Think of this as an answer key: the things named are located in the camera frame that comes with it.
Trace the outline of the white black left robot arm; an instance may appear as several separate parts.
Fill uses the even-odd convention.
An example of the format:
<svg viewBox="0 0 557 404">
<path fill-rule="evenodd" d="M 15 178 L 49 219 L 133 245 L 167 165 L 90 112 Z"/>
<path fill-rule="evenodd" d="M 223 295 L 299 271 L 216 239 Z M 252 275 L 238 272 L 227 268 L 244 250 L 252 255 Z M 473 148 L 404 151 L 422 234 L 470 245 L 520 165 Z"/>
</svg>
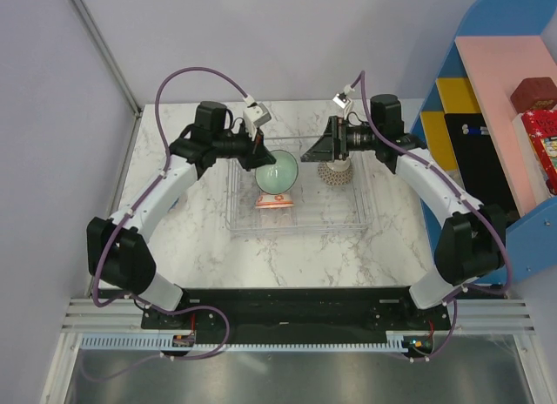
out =
<svg viewBox="0 0 557 404">
<path fill-rule="evenodd" d="M 193 123 L 167 146 L 162 167 L 146 187 L 109 218 L 94 218 L 86 228 L 93 282 L 104 281 L 161 309 L 161 319 L 172 328 L 188 324 L 191 308 L 181 301 L 182 288 L 158 273 L 149 250 L 159 222 L 218 159 L 235 158 L 247 171 L 277 162 L 260 130 L 272 118 L 267 108 L 250 100 L 238 131 L 225 126 L 230 114 L 224 104 L 201 102 Z"/>
</svg>

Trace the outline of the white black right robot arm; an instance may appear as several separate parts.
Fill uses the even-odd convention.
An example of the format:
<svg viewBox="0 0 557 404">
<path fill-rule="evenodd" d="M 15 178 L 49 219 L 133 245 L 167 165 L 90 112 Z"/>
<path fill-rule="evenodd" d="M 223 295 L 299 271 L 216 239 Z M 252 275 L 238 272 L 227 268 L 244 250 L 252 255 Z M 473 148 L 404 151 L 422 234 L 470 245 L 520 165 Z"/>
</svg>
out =
<svg viewBox="0 0 557 404">
<path fill-rule="evenodd" d="M 410 300 L 399 306 L 400 322 L 421 327 L 430 309 L 452 299 L 458 290 L 475 288 L 475 280 L 505 264 L 506 214 L 468 194 L 434 161 L 424 142 L 404 130 L 401 103 L 380 94 L 366 105 L 367 119 L 351 125 L 331 116 L 322 136 L 301 157 L 331 167 L 355 152 L 373 152 L 392 174 L 419 195 L 440 224 L 433 269 L 409 288 Z"/>
</svg>

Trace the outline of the brown lattice pattern bowl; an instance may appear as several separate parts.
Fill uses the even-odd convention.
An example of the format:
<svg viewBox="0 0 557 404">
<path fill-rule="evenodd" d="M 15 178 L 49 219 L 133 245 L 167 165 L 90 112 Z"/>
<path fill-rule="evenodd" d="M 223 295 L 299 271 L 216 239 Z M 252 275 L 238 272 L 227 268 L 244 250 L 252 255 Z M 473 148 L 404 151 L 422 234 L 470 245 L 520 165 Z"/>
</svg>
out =
<svg viewBox="0 0 557 404">
<path fill-rule="evenodd" d="M 348 159 L 331 163 L 321 162 L 318 165 L 318 176 L 329 186 L 342 186 L 352 182 L 353 168 Z"/>
</svg>

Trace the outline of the orange white floral bowl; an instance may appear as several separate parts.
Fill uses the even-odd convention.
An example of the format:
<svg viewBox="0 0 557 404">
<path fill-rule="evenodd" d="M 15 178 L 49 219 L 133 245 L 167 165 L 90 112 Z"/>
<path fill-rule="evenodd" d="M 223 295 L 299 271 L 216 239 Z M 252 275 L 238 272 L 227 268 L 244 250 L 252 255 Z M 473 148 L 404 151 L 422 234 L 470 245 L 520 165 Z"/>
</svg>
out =
<svg viewBox="0 0 557 404">
<path fill-rule="evenodd" d="M 256 209 L 282 209 L 293 206 L 292 196 L 287 192 L 280 194 L 261 192 L 255 202 Z"/>
</svg>

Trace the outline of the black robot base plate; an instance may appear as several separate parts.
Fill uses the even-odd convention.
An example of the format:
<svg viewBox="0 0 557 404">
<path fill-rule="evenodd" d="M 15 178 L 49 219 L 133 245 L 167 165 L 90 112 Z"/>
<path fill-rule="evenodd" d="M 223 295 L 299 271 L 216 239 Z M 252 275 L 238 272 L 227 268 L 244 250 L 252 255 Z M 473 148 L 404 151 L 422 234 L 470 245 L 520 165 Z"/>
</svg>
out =
<svg viewBox="0 0 557 404">
<path fill-rule="evenodd" d="M 408 287 L 189 289 L 169 316 L 147 310 L 141 327 L 192 329 L 203 340 L 383 340 L 388 331 L 450 327 L 443 306 L 419 310 Z"/>
</svg>

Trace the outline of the pale green glazed bowl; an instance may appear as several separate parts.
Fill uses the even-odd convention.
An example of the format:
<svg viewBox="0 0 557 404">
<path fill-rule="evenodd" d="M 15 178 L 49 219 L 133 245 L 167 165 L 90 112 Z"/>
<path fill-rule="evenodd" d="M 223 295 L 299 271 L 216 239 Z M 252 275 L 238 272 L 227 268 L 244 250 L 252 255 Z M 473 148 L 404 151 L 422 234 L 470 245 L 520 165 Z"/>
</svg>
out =
<svg viewBox="0 0 557 404">
<path fill-rule="evenodd" d="M 262 192 L 268 194 L 288 192 L 299 175 L 298 161 L 290 152 L 284 150 L 271 151 L 271 155 L 275 158 L 275 163 L 256 169 L 256 184 Z"/>
</svg>

